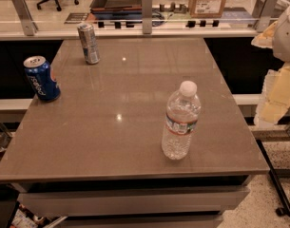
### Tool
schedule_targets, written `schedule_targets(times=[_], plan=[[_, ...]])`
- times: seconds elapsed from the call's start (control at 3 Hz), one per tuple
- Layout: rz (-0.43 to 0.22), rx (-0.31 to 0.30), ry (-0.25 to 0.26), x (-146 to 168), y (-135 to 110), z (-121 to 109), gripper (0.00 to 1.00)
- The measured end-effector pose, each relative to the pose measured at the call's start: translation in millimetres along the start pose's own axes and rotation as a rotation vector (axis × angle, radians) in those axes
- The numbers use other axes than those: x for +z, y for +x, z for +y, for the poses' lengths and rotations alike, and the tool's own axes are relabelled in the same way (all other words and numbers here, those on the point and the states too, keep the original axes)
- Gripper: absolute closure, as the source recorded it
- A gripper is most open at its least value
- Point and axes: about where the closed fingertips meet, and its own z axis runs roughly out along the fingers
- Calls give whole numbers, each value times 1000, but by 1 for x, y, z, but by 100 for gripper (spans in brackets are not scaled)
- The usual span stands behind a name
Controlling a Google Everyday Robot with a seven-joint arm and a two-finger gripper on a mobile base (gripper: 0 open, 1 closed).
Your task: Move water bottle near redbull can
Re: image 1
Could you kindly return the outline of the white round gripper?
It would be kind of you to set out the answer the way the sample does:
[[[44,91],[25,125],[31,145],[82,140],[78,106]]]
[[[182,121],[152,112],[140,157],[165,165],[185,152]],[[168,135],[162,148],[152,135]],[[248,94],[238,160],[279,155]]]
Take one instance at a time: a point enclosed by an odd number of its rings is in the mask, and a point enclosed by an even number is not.
[[[275,125],[290,108],[290,6],[251,45],[272,48],[276,58],[287,62],[278,71],[268,70],[254,118],[255,125]]]

